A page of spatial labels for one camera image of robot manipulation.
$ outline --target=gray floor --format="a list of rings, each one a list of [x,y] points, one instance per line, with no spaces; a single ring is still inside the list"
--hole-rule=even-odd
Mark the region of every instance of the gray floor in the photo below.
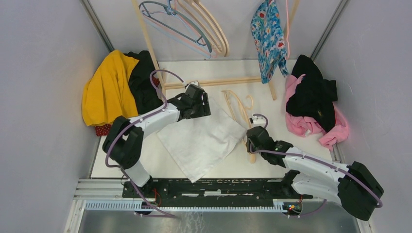
[[[304,203],[304,212],[319,203]],[[280,213],[176,212],[179,219],[141,218],[126,211],[85,211],[82,233],[358,233],[355,218],[328,203],[320,212],[299,219]]]

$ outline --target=white table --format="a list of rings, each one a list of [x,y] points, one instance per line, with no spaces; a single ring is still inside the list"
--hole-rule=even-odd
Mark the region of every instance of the white table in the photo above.
[[[291,72],[295,60],[288,61],[288,69]],[[181,78],[189,80],[204,80],[213,78],[238,77],[259,75],[257,61],[197,61],[197,62],[160,62],[160,67],[168,69]],[[167,82],[176,82],[171,75],[167,75]],[[273,101],[269,87],[261,83],[243,83],[221,86],[206,86],[203,89],[213,98],[229,115],[222,90],[230,89],[243,101],[245,106],[249,101],[245,99],[251,95],[254,99],[254,107],[248,114],[264,114],[269,119],[267,130],[274,140],[283,140],[292,143],[300,149],[331,160],[330,152],[318,142],[321,134],[311,135],[306,138],[298,137],[286,128],[285,124],[285,78],[276,69],[275,89],[277,100]],[[183,92],[184,89],[168,90],[166,97],[169,99]],[[237,103],[232,102],[234,109]],[[105,137],[101,138],[96,154],[95,163],[91,173],[92,178],[120,178],[122,173],[117,168],[108,168],[104,164],[106,154],[102,150]],[[169,155],[163,144],[153,133],[148,136],[142,147],[140,161],[146,170],[154,178],[185,178],[185,175]],[[281,178],[287,172],[280,166],[273,166],[257,155],[254,164],[249,163],[248,154],[242,142],[204,178]]]

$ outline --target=pile of clothes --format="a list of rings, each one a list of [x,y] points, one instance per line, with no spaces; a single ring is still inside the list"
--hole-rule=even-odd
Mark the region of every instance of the pile of clothes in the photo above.
[[[335,80],[326,80],[315,63],[300,55],[286,79],[286,126],[298,136],[322,133],[319,142],[332,145],[346,140],[349,126],[333,102],[338,100]]]
[[[117,117],[136,117],[160,107],[163,102],[150,82],[153,70],[148,51],[111,52],[83,89],[85,124],[96,127],[97,136],[107,135]]]

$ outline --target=white cloth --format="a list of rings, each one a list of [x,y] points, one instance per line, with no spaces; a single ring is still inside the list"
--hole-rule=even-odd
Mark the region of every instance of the white cloth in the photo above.
[[[157,133],[187,178],[196,182],[233,150],[246,129],[209,98],[210,116],[181,120]]]

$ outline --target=wooden clothing rack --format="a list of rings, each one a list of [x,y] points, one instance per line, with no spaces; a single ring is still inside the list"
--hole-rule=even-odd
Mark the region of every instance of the wooden clothing rack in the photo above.
[[[149,50],[150,56],[152,57],[152,61],[154,64],[155,69],[160,69],[158,63],[157,63],[157,59],[156,59],[156,55],[155,55],[155,51],[153,50],[153,46],[152,43],[150,41],[150,37],[149,34],[147,32],[147,28],[146,28],[146,23],[144,22],[142,13],[140,12],[139,9],[139,2],[138,0],[132,0],[133,6],[135,8],[136,11],[136,15],[137,18],[139,20],[139,24],[140,27],[142,29],[143,32],[143,36],[144,36],[144,40],[146,42],[147,48]],[[289,14],[289,27],[292,25],[293,19],[295,17],[297,8],[299,6],[300,0],[293,0],[293,6],[292,6],[292,10]],[[162,93],[165,95],[167,90],[170,89],[179,89],[179,88],[184,88],[182,86],[182,83],[165,83],[165,76],[164,74],[162,74],[161,72],[158,72],[156,74],[156,76],[159,78],[159,82],[162,88]],[[276,100],[277,96],[276,96],[276,91],[275,91],[275,86],[274,86],[274,79],[271,79],[268,83],[269,85],[269,89],[272,95],[272,99]],[[216,85],[227,85],[227,84],[240,84],[240,83],[258,83],[261,81],[260,76],[245,76],[245,77],[234,77],[234,78],[224,78],[224,79],[213,79],[213,80],[200,80],[199,81],[199,85],[201,86],[216,86]]]

